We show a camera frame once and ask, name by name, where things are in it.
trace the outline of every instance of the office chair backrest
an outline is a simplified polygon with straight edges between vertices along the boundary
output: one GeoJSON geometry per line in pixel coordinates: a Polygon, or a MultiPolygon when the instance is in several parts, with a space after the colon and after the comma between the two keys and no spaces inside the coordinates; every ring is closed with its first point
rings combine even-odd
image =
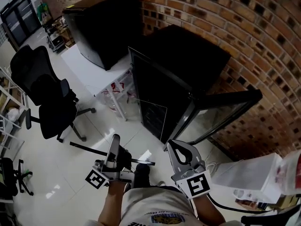
{"type": "Polygon", "coordinates": [[[0,167],[4,185],[12,196],[16,196],[18,194],[18,188],[16,186],[13,161],[10,158],[2,157],[0,159],[0,167]]]}
{"type": "Polygon", "coordinates": [[[44,46],[32,50],[20,48],[10,62],[12,80],[24,90],[35,105],[61,97],[60,80],[53,71],[44,46]]]}

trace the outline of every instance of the white shirt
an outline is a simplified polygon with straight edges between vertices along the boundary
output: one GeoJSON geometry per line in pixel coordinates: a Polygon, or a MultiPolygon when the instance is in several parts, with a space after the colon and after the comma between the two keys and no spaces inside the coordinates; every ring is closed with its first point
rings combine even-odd
{"type": "MultiPolygon", "coordinates": [[[[199,221],[184,194],[159,187],[134,188],[122,200],[120,226],[205,225],[199,221]]],[[[231,221],[222,226],[240,226],[231,221]]],[[[89,220],[85,226],[100,226],[89,220]]]]}

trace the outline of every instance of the person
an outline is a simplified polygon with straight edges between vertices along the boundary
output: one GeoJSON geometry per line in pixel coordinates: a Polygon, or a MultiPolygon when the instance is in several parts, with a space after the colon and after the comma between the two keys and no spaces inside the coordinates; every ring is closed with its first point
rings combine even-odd
{"type": "Polygon", "coordinates": [[[173,186],[151,186],[148,165],[138,164],[133,189],[121,181],[111,181],[104,207],[98,221],[89,220],[85,226],[236,226],[226,223],[222,214],[206,195],[194,198],[198,219],[190,201],[173,186]]]}

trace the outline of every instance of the person's arm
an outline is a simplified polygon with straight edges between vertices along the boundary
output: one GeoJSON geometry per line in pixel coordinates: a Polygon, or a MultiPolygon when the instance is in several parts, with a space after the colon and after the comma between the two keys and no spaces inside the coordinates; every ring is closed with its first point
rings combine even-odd
{"type": "Polygon", "coordinates": [[[196,206],[198,219],[209,226],[218,226],[225,223],[225,218],[211,203],[207,195],[194,198],[193,202],[196,206]]]}
{"type": "Polygon", "coordinates": [[[108,195],[98,222],[104,226],[118,226],[121,220],[121,204],[126,183],[111,181],[108,195]]]}

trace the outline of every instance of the chair base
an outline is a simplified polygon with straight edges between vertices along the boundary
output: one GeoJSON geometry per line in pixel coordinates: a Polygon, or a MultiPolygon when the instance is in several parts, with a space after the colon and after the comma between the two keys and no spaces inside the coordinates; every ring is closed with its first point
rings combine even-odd
{"type": "Polygon", "coordinates": [[[19,183],[19,191],[20,193],[24,193],[24,190],[22,189],[22,187],[26,190],[26,192],[30,195],[33,196],[33,192],[30,192],[27,188],[27,186],[25,185],[23,179],[28,176],[28,175],[32,175],[32,171],[26,172],[24,174],[21,173],[21,164],[23,164],[24,161],[19,159],[19,165],[18,165],[18,170],[14,171],[14,174],[16,176],[16,179],[19,183]]]}
{"type": "MultiPolygon", "coordinates": [[[[82,110],[82,111],[79,111],[77,112],[76,114],[76,117],[78,117],[79,115],[82,115],[84,113],[87,113],[87,112],[91,112],[91,113],[96,113],[96,109],[95,108],[88,108],[88,109],[85,109],[85,110],[82,110]]],[[[72,127],[73,131],[75,132],[75,134],[77,135],[77,137],[85,142],[87,141],[87,137],[86,136],[81,136],[80,133],[77,131],[77,129],[75,128],[74,124],[71,123],[70,126],[72,127]]],[[[56,139],[60,142],[60,143],[63,143],[63,139],[61,139],[61,135],[62,135],[62,132],[60,134],[57,135],[56,139]]]]}

